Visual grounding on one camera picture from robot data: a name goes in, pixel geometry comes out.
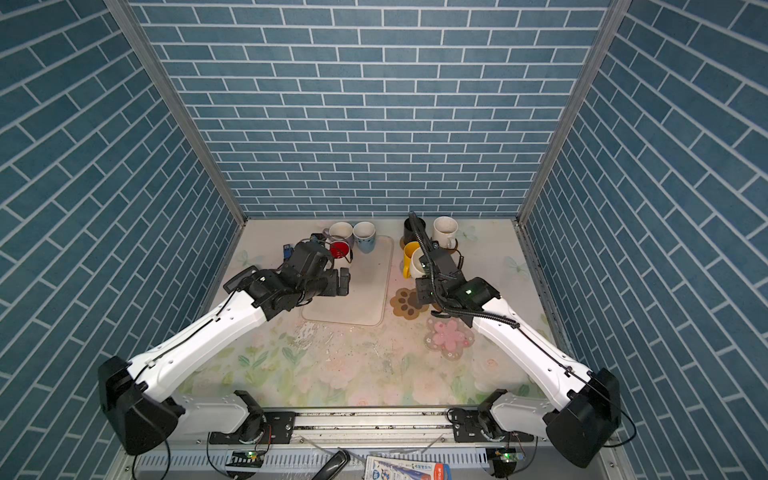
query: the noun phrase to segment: tile wallpaper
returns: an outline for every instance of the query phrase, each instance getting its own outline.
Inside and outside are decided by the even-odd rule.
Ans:
[[[767,25],[766,2],[634,0],[531,216],[638,478],[768,477]]]
[[[101,0],[0,12],[0,478],[103,478],[95,369],[196,315],[235,225]]]
[[[608,0],[132,2],[250,217],[510,217]]]

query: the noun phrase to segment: pink flower print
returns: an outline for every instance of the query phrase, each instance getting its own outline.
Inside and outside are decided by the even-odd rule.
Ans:
[[[430,317],[427,320],[429,333],[424,338],[424,344],[430,350],[440,350],[448,360],[458,360],[462,357],[465,348],[475,342],[475,336],[466,325],[457,319],[436,319]]]

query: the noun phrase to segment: black mug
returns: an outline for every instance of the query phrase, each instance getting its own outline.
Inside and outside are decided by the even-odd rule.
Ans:
[[[417,220],[420,222],[420,224],[422,225],[422,229],[423,229],[423,230],[425,230],[425,228],[426,228],[426,226],[427,226],[427,223],[426,223],[426,222],[425,222],[425,221],[424,221],[422,218],[418,218],[418,217],[417,217],[416,219],[417,219]],[[406,218],[406,221],[405,221],[405,223],[403,224],[403,226],[404,226],[404,228],[403,228],[403,230],[402,230],[402,241],[404,242],[404,244],[405,244],[405,245],[408,245],[408,244],[409,244],[409,243],[411,243],[411,242],[416,242],[416,241],[418,241],[418,240],[416,239],[416,234],[415,234],[415,233],[413,233],[413,230],[411,230],[411,219],[409,219],[409,218]]]

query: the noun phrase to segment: table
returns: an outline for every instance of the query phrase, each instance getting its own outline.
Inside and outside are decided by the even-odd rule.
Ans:
[[[370,220],[377,234],[395,239],[395,258],[402,257],[398,243],[403,220]],[[431,233],[434,219],[425,220],[427,233]],[[526,322],[551,340],[548,320],[512,222],[458,222],[465,277],[486,279]],[[332,223],[334,220],[250,220],[224,280],[249,265],[280,265],[282,245],[293,244]],[[430,313],[432,308],[415,304],[415,281],[404,279],[397,270],[399,264],[392,263],[395,270],[389,277],[389,302],[379,325],[310,322],[301,318],[300,309],[284,312],[232,342],[190,376],[179,391],[200,397],[244,389],[263,407],[274,408],[474,405],[497,388],[521,396],[545,397],[501,349],[456,319],[447,326],[448,336],[463,332],[467,344],[453,352],[435,346],[431,340],[437,319]],[[219,288],[214,305],[224,298],[226,293]],[[396,309],[402,305],[401,298],[412,308]]]

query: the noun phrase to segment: yellow mug handle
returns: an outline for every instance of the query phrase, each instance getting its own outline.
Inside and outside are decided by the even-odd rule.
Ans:
[[[410,242],[402,249],[402,277],[411,278],[411,256],[419,249],[419,242]]]

